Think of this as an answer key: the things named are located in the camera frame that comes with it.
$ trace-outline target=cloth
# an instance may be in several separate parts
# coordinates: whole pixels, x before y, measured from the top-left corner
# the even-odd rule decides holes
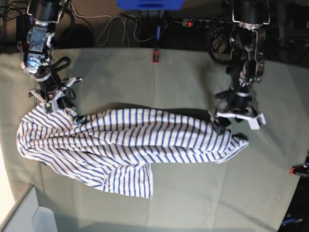
[[[212,124],[158,109],[107,110],[82,120],[75,109],[45,114],[40,104],[21,119],[19,153],[56,173],[106,192],[151,198],[151,163],[222,163],[248,141]]]

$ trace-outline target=blue and white striped fabric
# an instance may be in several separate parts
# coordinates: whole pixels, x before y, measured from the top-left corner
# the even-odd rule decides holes
[[[46,115],[42,104],[20,122],[16,145],[28,159],[105,192],[151,198],[151,163],[222,163],[249,143],[218,136],[205,121],[157,109],[107,110],[76,119],[75,109]]]

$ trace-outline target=power strip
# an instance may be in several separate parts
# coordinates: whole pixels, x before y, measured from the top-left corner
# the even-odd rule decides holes
[[[215,20],[206,20],[206,19],[184,19],[183,27],[185,28],[210,28],[209,25],[212,23],[214,23],[217,28],[233,27],[235,24],[233,22],[224,22],[224,21],[215,21]]]

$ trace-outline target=striped shirt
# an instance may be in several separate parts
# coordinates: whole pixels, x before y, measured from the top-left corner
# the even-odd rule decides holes
[[[75,109],[45,114],[43,105],[20,121],[21,156],[98,190],[151,198],[151,163],[222,163],[248,146],[212,124],[158,109],[107,110],[82,120]]]

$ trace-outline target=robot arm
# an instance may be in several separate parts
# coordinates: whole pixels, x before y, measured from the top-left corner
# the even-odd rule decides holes
[[[33,19],[32,28],[27,34],[27,45],[22,50],[22,69],[31,75],[41,89],[32,90],[35,96],[45,103],[46,112],[57,111],[66,106],[71,107],[66,89],[80,79],[70,78],[62,82],[58,71],[70,65],[70,59],[63,57],[52,64],[54,50],[55,25],[62,17],[68,0],[60,5],[60,0],[32,0],[27,14]]]
[[[263,114],[258,113],[253,90],[264,74],[264,42],[266,31],[263,25],[270,21],[266,0],[233,0],[233,22],[237,25],[230,36],[232,65],[226,72],[231,76],[229,90],[215,95],[225,100],[225,107],[216,109],[212,120],[218,133],[230,125],[228,118],[247,120],[252,130],[266,124]]]

